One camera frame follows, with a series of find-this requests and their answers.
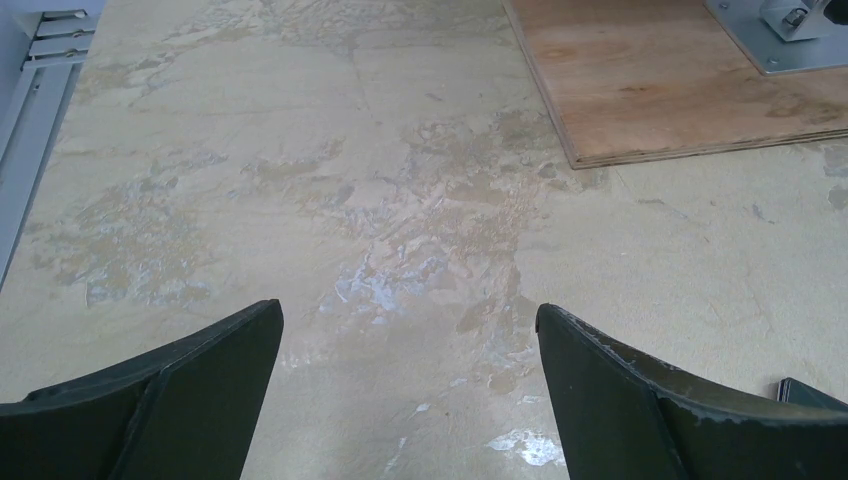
wooden board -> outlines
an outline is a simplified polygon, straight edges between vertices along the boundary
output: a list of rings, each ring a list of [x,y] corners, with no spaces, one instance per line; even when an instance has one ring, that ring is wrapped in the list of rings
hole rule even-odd
[[[764,77],[701,0],[503,1],[574,168],[848,136],[848,68]]]

stained floor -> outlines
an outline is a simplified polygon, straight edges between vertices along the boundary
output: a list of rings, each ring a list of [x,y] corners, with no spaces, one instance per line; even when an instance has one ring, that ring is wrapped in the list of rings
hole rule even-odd
[[[0,401],[279,298],[244,478],[566,478],[540,303],[846,399],[846,206],[848,142],[570,170],[498,0],[111,0]]]

